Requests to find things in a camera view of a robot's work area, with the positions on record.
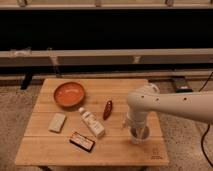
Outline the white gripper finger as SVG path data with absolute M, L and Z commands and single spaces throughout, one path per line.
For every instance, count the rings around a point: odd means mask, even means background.
M 136 137 L 139 137 L 139 128 L 135 128 L 135 134 L 136 134 Z
M 143 138 L 145 135 L 145 128 L 141 130 L 141 138 Z

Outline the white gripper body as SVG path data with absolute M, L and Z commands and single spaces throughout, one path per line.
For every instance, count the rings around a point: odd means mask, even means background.
M 147 116 L 147 112 L 128 111 L 122 126 L 132 129 L 144 129 L 146 127 Z

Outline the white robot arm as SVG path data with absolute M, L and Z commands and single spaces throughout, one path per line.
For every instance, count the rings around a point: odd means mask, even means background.
M 127 95 L 125 122 L 131 129 L 144 128 L 149 112 L 162 112 L 213 125 L 213 91 L 162 94 L 152 83 Z

